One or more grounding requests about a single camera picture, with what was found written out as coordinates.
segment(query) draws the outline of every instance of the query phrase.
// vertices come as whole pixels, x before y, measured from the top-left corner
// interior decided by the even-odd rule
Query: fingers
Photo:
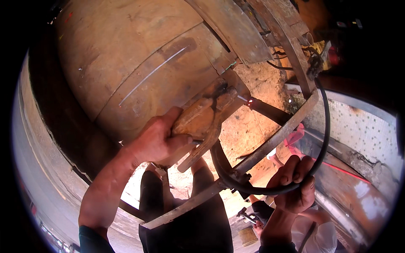
[[[297,167],[295,168],[294,174],[292,179],[295,183],[301,183],[301,181],[305,178],[308,174],[309,170],[313,166],[313,160],[310,156],[304,156],[301,162],[298,163]]]
[[[301,202],[306,208],[309,208],[315,201],[315,178],[310,176],[301,183]]]
[[[167,124],[168,127],[172,127],[173,123],[176,119],[180,116],[183,112],[183,109],[177,106],[173,106],[170,108],[165,115],[162,116],[164,122]]]
[[[168,138],[166,143],[168,145],[169,153],[173,153],[179,148],[190,144],[193,141],[193,137],[189,134],[178,134],[172,138]]]
[[[280,185],[288,185],[292,182],[292,175],[295,171],[295,167],[300,163],[301,159],[297,155],[292,155],[286,162],[286,164],[280,168],[282,169],[280,175]]]

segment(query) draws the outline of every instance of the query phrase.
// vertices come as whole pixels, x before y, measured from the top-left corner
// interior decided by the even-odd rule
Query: welding cable
[[[276,69],[281,69],[281,70],[293,70],[292,68],[288,68],[288,67],[279,67],[277,65],[274,65],[273,63],[267,61],[268,64],[270,64],[271,66],[275,67]]]
[[[322,94],[322,99],[324,101],[324,107],[325,107],[325,135],[324,135],[324,141],[322,144],[322,148],[321,151],[318,155],[318,158],[315,160],[312,168],[310,169],[310,171],[308,172],[306,177],[309,176],[313,176],[315,174],[315,172],[319,169],[319,167],[321,166],[325,155],[326,155],[326,151],[328,149],[328,145],[329,145],[329,137],[330,137],[330,113],[329,113],[329,104],[328,104],[328,98],[326,97],[326,92],[324,90],[324,88],[322,87],[321,83],[319,82],[318,78],[315,78],[315,84],[318,86],[318,88],[321,91]],[[214,161],[214,165],[215,168],[217,170],[218,175],[220,176],[220,178],[222,178],[222,180],[224,181],[224,183],[226,183],[228,185],[228,187],[231,188],[235,188],[238,191],[241,192],[245,192],[248,194],[254,194],[254,195],[278,195],[278,194],[283,194],[289,191],[292,191],[296,188],[299,187],[299,183],[290,183],[288,185],[282,185],[282,186],[278,186],[278,187],[272,187],[272,188],[263,188],[263,187],[253,187],[251,185],[243,185],[241,183],[239,183],[238,181],[234,180],[231,176],[229,176],[226,171],[219,166],[219,164],[216,164],[217,161]]]

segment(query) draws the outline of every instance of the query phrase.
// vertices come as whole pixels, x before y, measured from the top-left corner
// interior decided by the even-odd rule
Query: scratch mark
[[[118,104],[119,106],[121,106],[121,104],[124,102],[125,99],[127,99],[132,92],[134,92],[134,90],[136,90],[136,88],[138,88],[146,79],[148,79],[148,77],[150,77],[155,71],[157,71],[160,67],[162,67],[165,63],[167,63],[168,61],[170,61],[173,57],[175,57],[176,55],[178,55],[179,53],[181,53],[184,49],[186,49],[188,46],[180,49],[177,53],[175,53],[174,55],[172,55],[171,57],[169,57],[166,61],[164,61],[162,64],[160,64],[157,68],[155,68],[152,72],[149,73],[149,75],[147,75],[144,79],[142,79],[142,81],[140,83],[138,83],[137,86],[135,86],[135,88],[132,89],[132,91],[130,91],[128,93],[128,95],[126,95],[124,97],[124,99]]]

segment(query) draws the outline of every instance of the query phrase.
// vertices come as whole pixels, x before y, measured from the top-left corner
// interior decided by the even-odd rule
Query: metal frame
[[[255,166],[260,160],[266,157],[266,155],[279,143],[281,143],[283,139],[285,139],[287,135],[298,126],[298,124],[306,117],[306,115],[318,102],[318,91],[315,87],[315,83],[309,80],[307,77],[308,63],[301,49],[302,45],[300,44],[299,40],[301,39],[299,37],[305,34],[306,31],[303,29],[302,34],[300,31],[297,31],[296,24],[297,22],[302,22],[302,20],[295,11],[293,5],[288,0],[247,1],[261,15],[266,25],[280,42],[280,45],[286,52],[295,75],[297,76],[304,98],[307,101],[293,115],[289,115],[281,110],[277,111],[274,109],[274,107],[265,104],[267,109],[262,110],[261,113],[280,124],[281,128],[253,153],[251,153],[247,158],[233,168],[229,164],[229,161],[226,158],[219,141],[217,141],[211,147],[214,166],[222,166],[226,171],[229,171],[231,176],[240,181],[246,180],[244,174]],[[216,180],[209,188],[197,196],[190,198],[187,202],[179,207],[165,213],[160,217],[157,217],[154,220],[144,220],[143,222],[140,222],[140,224],[149,229],[166,224],[176,217],[204,203],[226,188],[229,187],[224,185],[220,178]]]

